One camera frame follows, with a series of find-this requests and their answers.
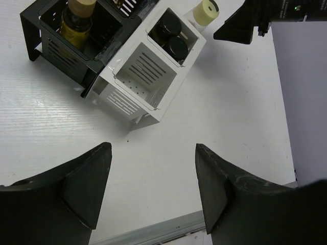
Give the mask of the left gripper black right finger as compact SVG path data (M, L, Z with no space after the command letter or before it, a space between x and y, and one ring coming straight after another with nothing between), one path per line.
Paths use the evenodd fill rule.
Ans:
M195 166L213 244L326 244L326 180L278 185L203 144L196 146Z

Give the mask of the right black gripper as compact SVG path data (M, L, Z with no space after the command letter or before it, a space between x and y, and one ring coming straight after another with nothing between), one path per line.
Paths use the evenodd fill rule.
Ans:
M214 32L215 40L251 44L257 1L247 0ZM272 22L326 21L326 1L259 1L258 35L265 36Z

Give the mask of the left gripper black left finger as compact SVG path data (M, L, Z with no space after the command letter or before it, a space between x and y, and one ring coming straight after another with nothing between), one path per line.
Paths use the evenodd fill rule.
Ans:
M112 145L1 186L1 244L89 244L112 161Z

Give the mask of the white bottle yellow cap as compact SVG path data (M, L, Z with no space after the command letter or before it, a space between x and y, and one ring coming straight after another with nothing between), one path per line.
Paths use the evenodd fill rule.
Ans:
M202 33L218 16L219 7L215 0L202 0L191 9L184 17Z

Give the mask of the brown spice bottle black cap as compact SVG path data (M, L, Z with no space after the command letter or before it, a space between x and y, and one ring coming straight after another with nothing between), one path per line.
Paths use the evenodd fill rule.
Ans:
M163 46L170 38L178 36L181 28L179 18L174 13L166 11L150 31L149 36L157 44Z

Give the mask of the yellow bottle gold cap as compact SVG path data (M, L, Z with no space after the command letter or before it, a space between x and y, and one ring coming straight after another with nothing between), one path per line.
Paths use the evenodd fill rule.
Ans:
M96 3L96 0L69 0L62 11L60 35L80 51L89 37Z

